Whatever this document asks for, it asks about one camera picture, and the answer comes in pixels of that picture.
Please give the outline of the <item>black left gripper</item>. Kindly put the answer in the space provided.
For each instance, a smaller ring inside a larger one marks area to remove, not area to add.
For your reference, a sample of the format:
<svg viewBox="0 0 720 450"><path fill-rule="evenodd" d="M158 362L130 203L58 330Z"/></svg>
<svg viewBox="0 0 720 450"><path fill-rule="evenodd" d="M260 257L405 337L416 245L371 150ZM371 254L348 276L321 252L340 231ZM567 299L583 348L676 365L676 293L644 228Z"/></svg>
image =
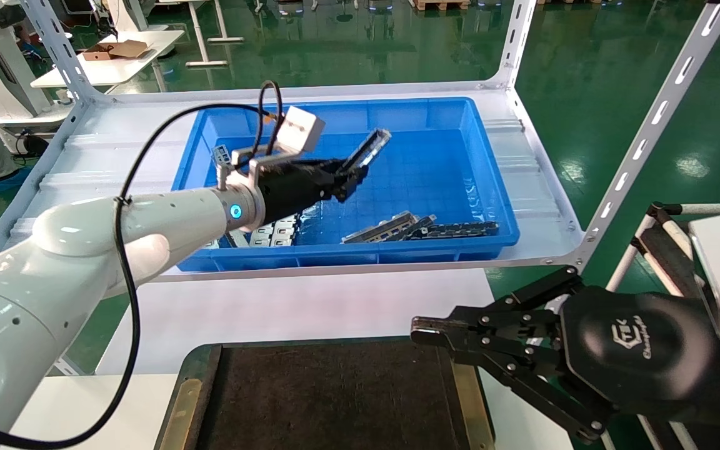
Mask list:
<svg viewBox="0 0 720 450"><path fill-rule="evenodd" d="M302 213L333 196L340 203L346 202L368 171L349 157L294 161L262 170L258 179L264 202L261 224Z"/></svg>

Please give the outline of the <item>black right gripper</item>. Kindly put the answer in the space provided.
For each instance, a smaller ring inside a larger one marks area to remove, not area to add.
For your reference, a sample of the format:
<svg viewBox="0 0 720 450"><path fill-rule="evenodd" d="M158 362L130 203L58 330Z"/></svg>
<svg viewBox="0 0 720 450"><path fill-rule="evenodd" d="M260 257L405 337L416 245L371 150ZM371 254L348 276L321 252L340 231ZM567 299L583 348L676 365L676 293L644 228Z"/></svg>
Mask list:
<svg viewBox="0 0 720 450"><path fill-rule="evenodd" d="M492 304L457 306L446 318L415 317L411 339L556 339L561 319L567 365L580 381L559 375L555 387L481 340L451 344L452 359L482 368L586 444L606 432L611 404L629 415L720 426L720 339L704 304L657 292L583 287L576 267L562 267ZM563 302L559 318L548 304L566 294L574 295Z"/></svg>

